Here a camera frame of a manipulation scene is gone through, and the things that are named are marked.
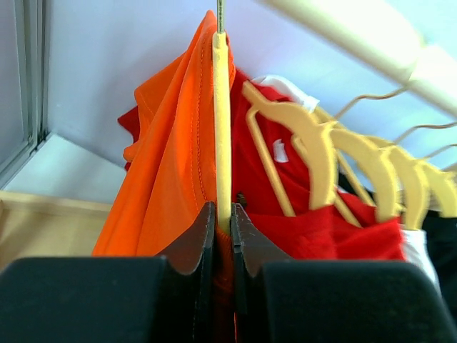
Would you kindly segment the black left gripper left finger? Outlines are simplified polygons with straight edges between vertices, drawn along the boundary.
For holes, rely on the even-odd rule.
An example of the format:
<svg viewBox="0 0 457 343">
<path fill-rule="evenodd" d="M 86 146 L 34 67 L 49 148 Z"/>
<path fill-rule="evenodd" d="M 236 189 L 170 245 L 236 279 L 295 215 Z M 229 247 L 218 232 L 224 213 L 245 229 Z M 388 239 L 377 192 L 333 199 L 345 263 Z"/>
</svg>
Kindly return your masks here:
<svg viewBox="0 0 457 343">
<path fill-rule="evenodd" d="M 159 253 L 165 262 L 155 305 L 155 342 L 210 342 L 215 204 Z"/>
</svg>

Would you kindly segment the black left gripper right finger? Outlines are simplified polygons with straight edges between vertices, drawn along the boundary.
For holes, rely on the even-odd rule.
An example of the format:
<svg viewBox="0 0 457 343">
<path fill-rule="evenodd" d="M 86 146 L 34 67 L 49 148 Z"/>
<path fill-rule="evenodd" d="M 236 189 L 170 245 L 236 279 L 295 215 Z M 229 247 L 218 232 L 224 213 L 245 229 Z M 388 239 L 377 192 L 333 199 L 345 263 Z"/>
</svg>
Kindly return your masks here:
<svg viewBox="0 0 457 343">
<path fill-rule="evenodd" d="M 291 257 L 262 234 L 240 204 L 231 208 L 237 342 L 272 342 L 263 265 Z"/>
</svg>

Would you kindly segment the orange t shirt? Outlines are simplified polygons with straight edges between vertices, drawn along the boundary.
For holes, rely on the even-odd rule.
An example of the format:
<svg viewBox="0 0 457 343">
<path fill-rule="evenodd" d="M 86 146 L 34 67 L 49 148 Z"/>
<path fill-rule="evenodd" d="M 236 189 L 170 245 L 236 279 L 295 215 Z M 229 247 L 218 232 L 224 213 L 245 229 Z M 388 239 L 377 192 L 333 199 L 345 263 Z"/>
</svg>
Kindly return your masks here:
<svg viewBox="0 0 457 343">
<path fill-rule="evenodd" d="M 135 93 L 139 139 L 95 244 L 95 257 L 153 256 L 216 201 L 212 41 L 208 11 L 189 47 Z"/>
</svg>

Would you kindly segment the white t shirt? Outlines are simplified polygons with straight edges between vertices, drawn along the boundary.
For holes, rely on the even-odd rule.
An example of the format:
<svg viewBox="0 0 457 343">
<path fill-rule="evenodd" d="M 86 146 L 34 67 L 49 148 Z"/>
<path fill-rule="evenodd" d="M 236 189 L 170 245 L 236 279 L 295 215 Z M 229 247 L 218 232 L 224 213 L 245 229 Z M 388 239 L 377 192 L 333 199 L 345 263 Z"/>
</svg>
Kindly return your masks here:
<svg viewBox="0 0 457 343">
<path fill-rule="evenodd" d="M 436 291 L 441 294 L 438 275 L 426 248 L 426 233 L 422 230 L 429 205 L 428 191 L 420 187 L 406 189 L 404 201 L 405 209 L 400 223 L 403 254 L 406 261 L 418 267 L 428 277 Z"/>
</svg>

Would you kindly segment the yellow hanger of white shirt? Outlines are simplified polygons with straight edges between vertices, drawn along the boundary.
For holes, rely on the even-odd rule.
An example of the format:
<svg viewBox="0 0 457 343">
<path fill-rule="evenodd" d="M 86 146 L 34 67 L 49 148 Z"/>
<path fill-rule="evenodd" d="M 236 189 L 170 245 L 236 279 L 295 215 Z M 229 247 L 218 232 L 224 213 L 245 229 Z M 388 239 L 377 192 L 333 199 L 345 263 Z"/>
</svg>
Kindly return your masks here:
<svg viewBox="0 0 457 343">
<path fill-rule="evenodd" d="M 385 139 L 376 136 L 370 136 L 369 139 L 379 147 L 391 148 L 388 158 L 396 171 L 396 175 L 401 183 L 401 186 L 403 187 L 403 195 L 401 196 L 403 205 L 405 204 L 404 191 L 414 187 L 420 187 L 428 191 L 430 205 L 430 198 L 433 196 L 429 187 L 428 178 L 426 177 L 426 173 L 423 169 L 423 166 L 427 161 L 412 157 L 405 149 Z"/>
</svg>

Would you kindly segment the black t shirt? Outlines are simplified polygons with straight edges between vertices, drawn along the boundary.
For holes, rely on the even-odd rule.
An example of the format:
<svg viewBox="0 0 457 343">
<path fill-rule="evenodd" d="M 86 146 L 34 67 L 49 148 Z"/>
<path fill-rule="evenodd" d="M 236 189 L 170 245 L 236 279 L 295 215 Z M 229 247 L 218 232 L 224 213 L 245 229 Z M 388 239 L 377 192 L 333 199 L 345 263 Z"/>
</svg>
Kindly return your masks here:
<svg viewBox="0 0 457 343">
<path fill-rule="evenodd" d="M 407 262 L 402 251 L 401 217 L 384 222 L 376 218 L 376 207 L 357 197 L 346 176 L 338 176 L 337 195 L 354 214 L 359 225 L 347 222 L 333 210 L 333 240 L 338 259 L 395 260 Z M 440 217 L 427 212 L 422 224 L 426 248 L 436 269 L 441 296 L 453 318 L 456 318 L 456 218 Z"/>
</svg>

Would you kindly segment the yellow hanger of black shirt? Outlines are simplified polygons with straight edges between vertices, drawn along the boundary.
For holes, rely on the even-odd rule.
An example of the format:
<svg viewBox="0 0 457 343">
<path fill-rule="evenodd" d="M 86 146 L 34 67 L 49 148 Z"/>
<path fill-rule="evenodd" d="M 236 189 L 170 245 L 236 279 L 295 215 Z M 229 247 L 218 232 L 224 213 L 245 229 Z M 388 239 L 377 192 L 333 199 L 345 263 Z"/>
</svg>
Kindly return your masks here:
<svg viewBox="0 0 457 343">
<path fill-rule="evenodd" d="M 423 166 L 434 204 L 444 218 L 456 217 L 456 183 L 454 171 L 442 171 L 426 162 Z"/>
</svg>

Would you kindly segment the wooden clothes rack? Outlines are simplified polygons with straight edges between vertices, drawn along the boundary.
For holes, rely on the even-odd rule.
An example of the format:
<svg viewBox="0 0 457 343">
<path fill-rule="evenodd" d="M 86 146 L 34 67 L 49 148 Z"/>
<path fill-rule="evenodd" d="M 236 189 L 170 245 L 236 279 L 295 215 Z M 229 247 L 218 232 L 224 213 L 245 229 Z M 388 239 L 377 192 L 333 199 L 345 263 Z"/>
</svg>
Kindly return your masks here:
<svg viewBox="0 0 457 343">
<path fill-rule="evenodd" d="M 49 135 L 1 186 L 1 265 L 88 256 L 126 175 L 117 119 L 214 1 L 50 1 Z M 281 76 L 360 134 L 456 168 L 454 1 L 227 1 L 235 65 Z"/>
</svg>

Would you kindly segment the aluminium frame post left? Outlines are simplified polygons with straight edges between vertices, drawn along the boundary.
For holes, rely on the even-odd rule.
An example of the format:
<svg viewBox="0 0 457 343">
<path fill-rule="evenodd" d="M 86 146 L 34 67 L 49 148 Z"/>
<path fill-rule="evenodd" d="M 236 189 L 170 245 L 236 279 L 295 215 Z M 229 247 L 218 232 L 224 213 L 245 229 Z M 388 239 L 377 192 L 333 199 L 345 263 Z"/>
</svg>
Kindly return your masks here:
<svg viewBox="0 0 457 343">
<path fill-rule="evenodd" d="M 50 1 L 1 2 L 1 186 L 49 135 Z"/>
</svg>

